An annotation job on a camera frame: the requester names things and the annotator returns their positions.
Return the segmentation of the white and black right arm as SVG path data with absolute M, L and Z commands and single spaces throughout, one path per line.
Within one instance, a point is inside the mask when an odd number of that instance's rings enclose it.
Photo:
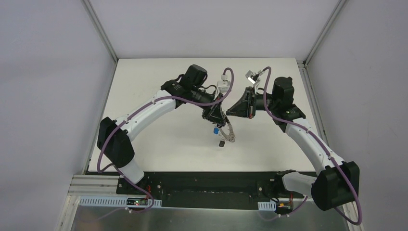
M 277 173 L 273 191 L 279 197 L 291 192 L 311 197 L 323 211 L 355 202 L 359 205 L 359 167 L 346 162 L 323 140 L 314 134 L 306 115 L 294 104 L 291 77 L 278 77 L 271 93 L 259 93 L 260 79 L 249 76 L 253 84 L 245 88 L 242 97 L 227 110 L 227 115 L 251 119 L 257 111 L 272 113 L 273 121 L 303 151 L 311 162 L 316 177 L 295 170 Z

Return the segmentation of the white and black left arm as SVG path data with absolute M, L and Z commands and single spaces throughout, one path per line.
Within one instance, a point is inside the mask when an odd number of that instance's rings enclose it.
M 135 159 L 132 141 L 155 120 L 188 103 L 202 108 L 202 118 L 217 128 L 227 125 L 222 102 L 232 90 L 234 72 L 225 68 L 213 93 L 203 87 L 207 78 L 204 68 L 192 64 L 184 74 L 166 81 L 142 106 L 116 119 L 105 117 L 101 120 L 96 141 L 100 155 L 105 155 L 118 173 L 129 180 L 128 188 L 134 194 L 144 193 L 147 182 Z

